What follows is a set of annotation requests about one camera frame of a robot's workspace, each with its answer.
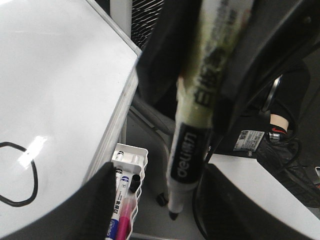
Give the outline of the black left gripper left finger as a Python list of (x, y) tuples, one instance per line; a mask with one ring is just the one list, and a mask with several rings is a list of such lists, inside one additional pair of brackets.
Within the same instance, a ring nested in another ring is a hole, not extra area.
[(116, 197), (116, 168), (105, 163), (76, 193), (6, 240), (104, 240)]

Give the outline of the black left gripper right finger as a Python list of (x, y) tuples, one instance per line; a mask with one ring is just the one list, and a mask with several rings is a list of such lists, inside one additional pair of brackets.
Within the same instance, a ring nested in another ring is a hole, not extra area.
[(207, 240), (320, 238), (320, 220), (258, 163), (205, 164), (193, 215)]

